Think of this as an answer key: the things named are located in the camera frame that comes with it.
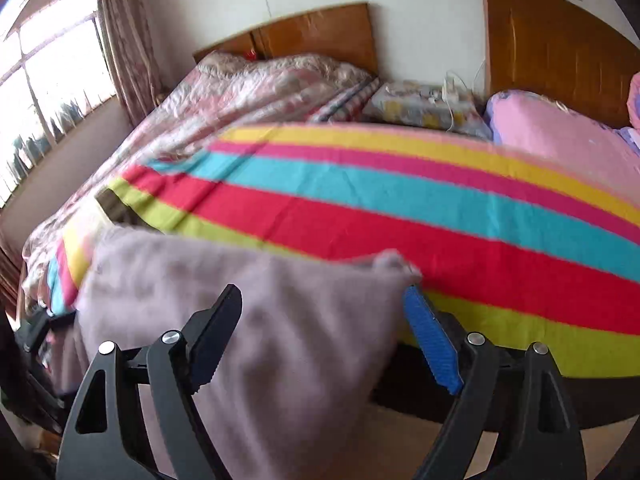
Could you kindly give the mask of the pink bed sheet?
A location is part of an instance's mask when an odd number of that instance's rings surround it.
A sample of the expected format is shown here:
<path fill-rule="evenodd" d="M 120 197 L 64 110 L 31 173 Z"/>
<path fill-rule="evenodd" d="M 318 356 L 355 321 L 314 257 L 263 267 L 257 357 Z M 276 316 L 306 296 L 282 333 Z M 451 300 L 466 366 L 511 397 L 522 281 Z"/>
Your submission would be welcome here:
<path fill-rule="evenodd" d="M 533 92 L 494 94 L 485 110 L 494 142 L 553 159 L 622 186 L 639 184 L 639 136 L 614 129 Z"/>

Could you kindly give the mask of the bed wooden headboard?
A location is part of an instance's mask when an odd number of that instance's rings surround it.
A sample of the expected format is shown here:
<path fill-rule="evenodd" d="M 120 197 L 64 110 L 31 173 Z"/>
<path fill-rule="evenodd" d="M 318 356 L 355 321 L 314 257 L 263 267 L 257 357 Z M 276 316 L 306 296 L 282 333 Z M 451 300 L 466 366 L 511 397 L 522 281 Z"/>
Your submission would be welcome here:
<path fill-rule="evenodd" d="M 629 124 L 639 48 L 567 0 L 483 0 L 486 91 L 530 91 L 613 128 Z"/>
<path fill-rule="evenodd" d="M 326 6 L 262 23 L 193 55 L 201 62 L 214 51 L 265 61 L 299 54 L 321 54 L 371 74 L 378 72 L 373 26 L 365 2 Z"/>

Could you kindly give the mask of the window with bars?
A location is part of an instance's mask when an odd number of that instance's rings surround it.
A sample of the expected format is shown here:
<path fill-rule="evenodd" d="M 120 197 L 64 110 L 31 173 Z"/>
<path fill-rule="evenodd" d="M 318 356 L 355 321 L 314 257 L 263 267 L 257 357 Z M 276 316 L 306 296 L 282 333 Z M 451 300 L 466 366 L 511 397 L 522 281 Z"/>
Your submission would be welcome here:
<path fill-rule="evenodd" d="M 98 0 L 53 0 L 14 26 L 1 43 L 1 203 L 114 96 Z"/>

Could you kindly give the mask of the floral patterned quilt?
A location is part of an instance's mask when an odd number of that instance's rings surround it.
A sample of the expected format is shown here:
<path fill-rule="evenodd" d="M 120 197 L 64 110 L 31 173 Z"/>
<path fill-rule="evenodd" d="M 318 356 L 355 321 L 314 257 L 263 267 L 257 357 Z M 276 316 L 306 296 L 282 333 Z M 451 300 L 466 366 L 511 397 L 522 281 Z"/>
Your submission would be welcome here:
<path fill-rule="evenodd" d="M 315 53 L 255 62 L 219 51 L 206 55 L 29 235 L 22 249 L 26 274 L 21 291 L 25 298 L 47 303 L 47 270 L 66 224 L 108 182 L 137 162 L 190 156 L 224 129 L 238 125 L 324 122 L 350 98 L 378 82 L 377 76 L 362 68 Z"/>

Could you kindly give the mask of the floral red curtain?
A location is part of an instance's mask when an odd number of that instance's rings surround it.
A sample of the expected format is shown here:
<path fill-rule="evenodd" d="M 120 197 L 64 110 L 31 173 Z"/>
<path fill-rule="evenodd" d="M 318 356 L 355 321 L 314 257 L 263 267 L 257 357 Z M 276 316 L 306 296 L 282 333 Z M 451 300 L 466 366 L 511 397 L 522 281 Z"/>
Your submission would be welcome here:
<path fill-rule="evenodd" d="M 139 125 L 163 90 L 142 0 L 96 0 L 108 72 L 130 124 Z"/>

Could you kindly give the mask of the nightstand with floral cover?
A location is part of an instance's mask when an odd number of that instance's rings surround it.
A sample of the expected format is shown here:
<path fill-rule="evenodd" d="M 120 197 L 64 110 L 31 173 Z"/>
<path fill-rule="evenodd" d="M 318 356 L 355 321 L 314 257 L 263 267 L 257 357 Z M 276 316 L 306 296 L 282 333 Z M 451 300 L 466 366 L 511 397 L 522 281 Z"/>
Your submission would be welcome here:
<path fill-rule="evenodd" d="M 447 91 L 444 84 L 390 81 L 363 107 L 370 122 L 439 130 L 491 142 L 494 136 L 478 114 L 474 96 L 464 87 Z"/>

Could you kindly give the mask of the left bed wooden headboard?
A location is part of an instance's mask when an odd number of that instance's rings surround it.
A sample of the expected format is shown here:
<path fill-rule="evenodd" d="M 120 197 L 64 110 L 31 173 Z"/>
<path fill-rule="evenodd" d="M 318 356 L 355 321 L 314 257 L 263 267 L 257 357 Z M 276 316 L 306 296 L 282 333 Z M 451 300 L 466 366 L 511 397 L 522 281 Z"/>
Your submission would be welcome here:
<path fill-rule="evenodd" d="M 321 54 L 371 74 L 378 72 L 373 26 L 365 2 L 326 6 L 262 23 L 193 55 L 201 62 L 214 51 L 265 61 L 299 54 Z"/>

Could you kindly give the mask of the mauve sweatpants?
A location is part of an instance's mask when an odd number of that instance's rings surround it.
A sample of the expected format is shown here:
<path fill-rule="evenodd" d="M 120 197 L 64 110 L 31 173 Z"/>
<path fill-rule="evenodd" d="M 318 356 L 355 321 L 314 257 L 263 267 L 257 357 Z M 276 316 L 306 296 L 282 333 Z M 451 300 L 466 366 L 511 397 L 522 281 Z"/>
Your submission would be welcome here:
<path fill-rule="evenodd" d="M 99 232 L 52 346 L 51 374 L 77 388 L 103 341 L 152 344 L 235 285 L 242 314 L 195 404 L 235 479 L 315 479 L 354 429 L 397 340 L 418 270 L 393 249 L 329 262 L 112 226 Z"/>

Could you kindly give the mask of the white power strip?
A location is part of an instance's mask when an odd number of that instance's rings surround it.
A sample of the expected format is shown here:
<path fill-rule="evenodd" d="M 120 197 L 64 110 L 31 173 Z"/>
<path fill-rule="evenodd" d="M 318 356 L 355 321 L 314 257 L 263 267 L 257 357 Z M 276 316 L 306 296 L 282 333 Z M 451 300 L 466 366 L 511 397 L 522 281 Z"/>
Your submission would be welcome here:
<path fill-rule="evenodd" d="M 446 76 L 442 82 L 442 100 L 448 104 L 459 101 L 456 81 L 453 76 Z"/>

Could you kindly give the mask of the rolled pink floral quilt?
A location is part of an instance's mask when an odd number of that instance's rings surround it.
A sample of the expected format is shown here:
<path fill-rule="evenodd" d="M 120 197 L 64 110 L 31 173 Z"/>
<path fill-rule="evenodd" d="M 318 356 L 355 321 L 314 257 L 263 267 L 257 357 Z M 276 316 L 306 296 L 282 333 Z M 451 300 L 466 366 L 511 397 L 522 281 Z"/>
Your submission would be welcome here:
<path fill-rule="evenodd" d="M 631 127 L 640 131 L 640 73 L 635 73 L 631 78 L 627 110 Z"/>

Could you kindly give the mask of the right bed wooden headboard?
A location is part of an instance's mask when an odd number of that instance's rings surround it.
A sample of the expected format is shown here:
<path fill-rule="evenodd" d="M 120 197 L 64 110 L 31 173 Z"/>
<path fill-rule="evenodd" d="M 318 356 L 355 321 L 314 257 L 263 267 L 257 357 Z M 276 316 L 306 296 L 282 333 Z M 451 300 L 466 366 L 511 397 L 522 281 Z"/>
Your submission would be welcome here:
<path fill-rule="evenodd" d="M 530 91 L 613 128 L 629 124 L 639 48 L 567 0 L 483 0 L 486 91 Z"/>

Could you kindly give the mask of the rainbow striped blanket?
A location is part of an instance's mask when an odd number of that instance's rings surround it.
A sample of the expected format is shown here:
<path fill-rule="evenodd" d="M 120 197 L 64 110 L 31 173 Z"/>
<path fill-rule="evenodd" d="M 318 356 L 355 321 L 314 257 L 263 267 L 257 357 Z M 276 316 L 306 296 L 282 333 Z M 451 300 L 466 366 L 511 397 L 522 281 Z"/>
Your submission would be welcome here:
<path fill-rule="evenodd" d="M 100 226 L 346 260 L 395 249 L 437 307 L 496 344 L 541 340 L 571 378 L 639 373 L 639 208 L 539 158 L 411 129 L 233 128 L 99 187 L 50 261 L 70 310 Z"/>

